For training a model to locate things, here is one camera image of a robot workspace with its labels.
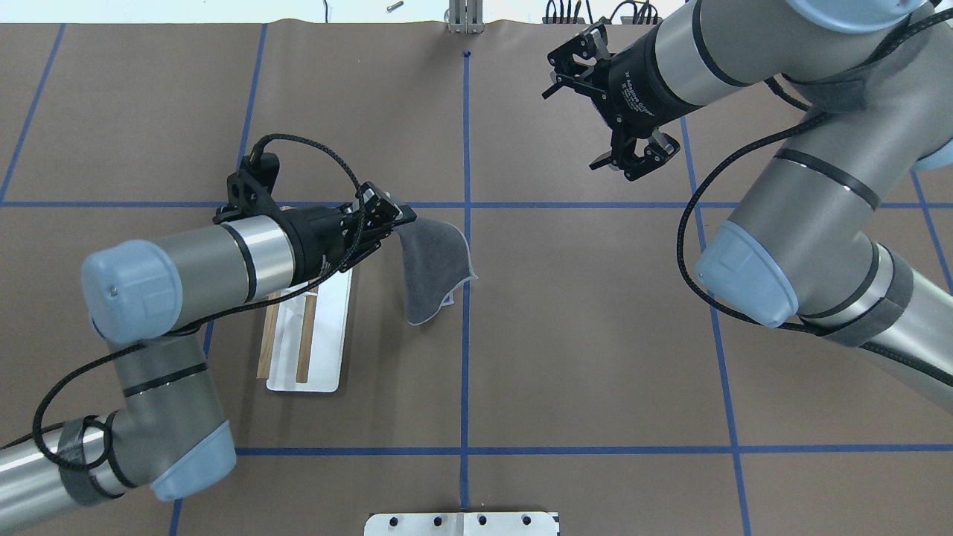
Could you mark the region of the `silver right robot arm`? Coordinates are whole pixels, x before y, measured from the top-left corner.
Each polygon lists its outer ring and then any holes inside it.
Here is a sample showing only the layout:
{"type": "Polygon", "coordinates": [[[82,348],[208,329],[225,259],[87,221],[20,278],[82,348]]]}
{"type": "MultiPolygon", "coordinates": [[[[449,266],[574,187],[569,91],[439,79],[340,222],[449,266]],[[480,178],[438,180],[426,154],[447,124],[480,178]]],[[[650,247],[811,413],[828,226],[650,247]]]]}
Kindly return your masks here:
{"type": "Polygon", "coordinates": [[[745,322],[874,353],[951,410],[951,295],[864,227],[902,177],[951,163],[951,10],[931,1],[689,1],[622,51],[600,20],[548,54],[611,129],[592,162],[634,181],[680,150],[661,127],[783,76],[806,99],[701,254],[689,287],[745,322]]]}

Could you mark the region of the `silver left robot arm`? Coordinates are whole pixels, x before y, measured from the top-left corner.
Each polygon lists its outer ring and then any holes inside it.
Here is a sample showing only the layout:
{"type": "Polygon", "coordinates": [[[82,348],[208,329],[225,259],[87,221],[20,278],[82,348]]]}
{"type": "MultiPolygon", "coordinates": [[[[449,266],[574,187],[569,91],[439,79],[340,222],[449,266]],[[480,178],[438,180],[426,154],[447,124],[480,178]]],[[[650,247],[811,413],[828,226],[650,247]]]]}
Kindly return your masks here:
{"type": "Polygon", "coordinates": [[[59,380],[35,411],[31,434],[2,449],[4,535],[140,486],[173,502],[221,481],[236,451],[201,326],[354,266],[416,218],[372,183],[334,208],[281,209],[253,179],[232,177],[228,191],[214,225],[130,240],[83,262],[86,308],[110,353],[59,380]],[[125,407],[43,424],[69,381],[106,363],[115,366],[125,407]]]}

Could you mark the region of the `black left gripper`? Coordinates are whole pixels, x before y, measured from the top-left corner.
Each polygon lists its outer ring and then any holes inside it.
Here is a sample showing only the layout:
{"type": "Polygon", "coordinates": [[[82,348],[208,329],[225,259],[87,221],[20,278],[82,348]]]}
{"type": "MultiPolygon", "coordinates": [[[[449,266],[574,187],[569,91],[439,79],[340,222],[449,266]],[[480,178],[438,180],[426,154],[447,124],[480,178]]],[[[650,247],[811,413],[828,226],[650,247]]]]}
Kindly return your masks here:
{"type": "Polygon", "coordinates": [[[361,184],[355,200],[330,208],[310,205],[283,210],[295,272],[290,284],[345,272],[379,248],[396,226],[418,215],[374,183],[361,184]]]}

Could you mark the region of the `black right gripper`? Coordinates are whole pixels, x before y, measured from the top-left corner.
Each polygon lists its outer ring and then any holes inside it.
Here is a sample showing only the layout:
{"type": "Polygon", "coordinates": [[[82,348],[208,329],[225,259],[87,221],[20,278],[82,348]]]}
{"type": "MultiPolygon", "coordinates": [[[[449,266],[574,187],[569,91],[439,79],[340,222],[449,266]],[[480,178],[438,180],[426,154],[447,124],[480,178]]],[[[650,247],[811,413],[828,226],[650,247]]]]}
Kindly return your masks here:
{"type": "Polygon", "coordinates": [[[661,127],[682,116],[682,100],[671,91],[658,67],[659,27],[620,52],[608,50],[606,24],[592,24],[547,55],[552,85],[546,100],[569,89],[592,101],[611,131],[610,149],[590,163],[609,168],[629,181],[660,169],[681,151],[681,144],[661,127]]]}

